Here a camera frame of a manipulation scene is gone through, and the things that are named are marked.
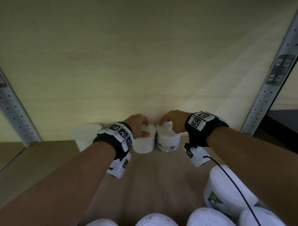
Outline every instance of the black wristband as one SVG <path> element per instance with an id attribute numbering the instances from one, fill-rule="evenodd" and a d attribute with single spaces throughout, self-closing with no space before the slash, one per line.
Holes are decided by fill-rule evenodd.
<path id="1" fill-rule="evenodd" d="M 219 126 L 228 126 L 224 121 L 220 120 L 217 116 L 214 116 L 212 120 L 205 121 L 203 118 L 199 117 L 197 113 L 190 115 L 185 121 L 185 129 L 189 134 L 189 144 L 191 147 L 197 148 L 200 147 L 209 147 L 206 140 L 208 136 Z M 189 124 L 191 118 L 194 118 L 195 122 Z M 198 125 L 203 122 L 205 124 L 201 131 L 197 128 Z"/>
<path id="2" fill-rule="evenodd" d="M 119 123 L 125 125 L 132 133 L 131 127 L 127 123 L 124 123 L 124 122 L 119 122 Z M 129 148 L 125 152 L 123 150 L 121 142 L 119 142 L 113 135 L 109 135 L 106 133 L 98 134 L 97 137 L 93 140 L 93 143 L 98 142 L 98 141 L 104 141 L 104 142 L 110 144 L 115 149 L 116 156 L 115 156 L 114 160 L 119 159 L 120 161 L 122 161 L 130 149 Z"/>

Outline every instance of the black cable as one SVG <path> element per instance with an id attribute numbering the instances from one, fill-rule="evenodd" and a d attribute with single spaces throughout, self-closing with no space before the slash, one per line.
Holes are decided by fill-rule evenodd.
<path id="1" fill-rule="evenodd" d="M 259 226 L 261 226 L 259 220 L 257 219 L 256 215 L 254 214 L 254 212 L 252 211 L 250 205 L 248 204 L 248 202 L 246 201 L 244 195 L 242 194 L 242 192 L 240 191 L 240 189 L 238 188 L 238 186 L 235 184 L 235 182 L 232 180 L 232 178 L 226 173 L 226 171 L 217 163 L 217 161 L 215 161 L 213 158 L 211 158 L 210 156 L 204 156 L 203 158 L 210 158 L 211 160 L 213 160 L 221 169 L 222 171 L 224 171 L 224 173 L 228 176 L 228 178 L 232 181 L 232 183 L 235 185 L 235 187 L 237 188 L 237 190 L 240 192 L 242 198 L 244 199 L 246 205 L 248 206 L 249 210 L 251 211 L 251 213 L 253 214 L 254 218 L 256 219 L 257 223 Z"/>

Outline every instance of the qr code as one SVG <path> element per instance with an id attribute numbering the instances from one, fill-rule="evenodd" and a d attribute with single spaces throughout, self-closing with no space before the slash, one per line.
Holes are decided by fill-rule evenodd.
<path id="1" fill-rule="evenodd" d="M 114 130 L 114 131 L 117 131 L 120 127 L 121 127 L 121 126 L 119 126 L 119 125 L 113 124 L 113 125 L 111 125 L 111 126 L 109 127 L 109 129 Z"/>
<path id="2" fill-rule="evenodd" d="M 121 135 L 121 137 L 123 137 L 123 138 L 127 137 L 128 134 L 129 134 L 124 128 L 122 128 L 121 130 L 119 130 L 118 133 L 119 133 L 119 134 Z"/>
<path id="3" fill-rule="evenodd" d="M 104 127 L 102 127 L 101 129 L 107 129 L 111 124 L 107 124 Z"/>
<path id="4" fill-rule="evenodd" d="M 127 148 L 130 148 L 130 146 L 132 145 L 130 136 L 126 139 L 126 145 L 127 145 Z"/>
<path id="5" fill-rule="evenodd" d="M 122 167 L 123 167 L 123 168 L 126 168 L 127 164 L 128 164 L 128 160 L 127 160 L 127 159 L 125 159 L 125 161 L 124 161 L 124 163 L 123 163 Z"/>
<path id="6" fill-rule="evenodd" d="M 198 125 L 200 124 L 201 120 L 199 120 L 197 117 L 194 117 L 191 125 L 194 126 L 194 127 L 198 127 Z"/>
<path id="7" fill-rule="evenodd" d="M 203 112 L 203 113 L 199 114 L 198 116 L 201 118 L 207 118 L 208 116 L 210 116 L 210 114 Z"/>
<path id="8" fill-rule="evenodd" d="M 186 151 L 186 154 L 188 155 L 188 157 L 191 159 L 193 157 L 193 153 L 190 150 Z"/>

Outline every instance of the hand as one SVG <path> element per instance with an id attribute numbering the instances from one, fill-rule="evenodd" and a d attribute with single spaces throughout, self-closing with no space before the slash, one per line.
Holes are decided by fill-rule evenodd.
<path id="1" fill-rule="evenodd" d="M 148 119 L 145 116 L 135 114 L 125 119 L 123 122 L 127 123 L 131 127 L 134 139 L 150 136 L 149 132 L 142 131 L 142 124 L 145 124 L 146 126 L 149 125 Z"/>
<path id="2" fill-rule="evenodd" d="M 165 114 L 159 121 L 159 125 L 162 126 L 166 121 L 173 122 L 172 130 L 175 133 L 184 133 L 186 132 L 185 129 L 185 121 L 193 113 L 189 112 L 183 112 L 179 110 L 175 111 L 169 111 L 167 114 Z"/>

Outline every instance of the person's right hand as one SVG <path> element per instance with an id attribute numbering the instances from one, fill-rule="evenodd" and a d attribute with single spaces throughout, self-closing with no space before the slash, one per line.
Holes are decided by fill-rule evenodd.
<path id="1" fill-rule="evenodd" d="M 166 121 L 173 122 L 172 130 L 175 133 L 184 133 L 186 132 L 185 129 L 185 121 L 193 113 L 189 112 L 183 112 L 179 110 L 175 111 L 169 111 L 167 114 L 165 114 L 159 121 L 159 125 L 162 126 Z"/>

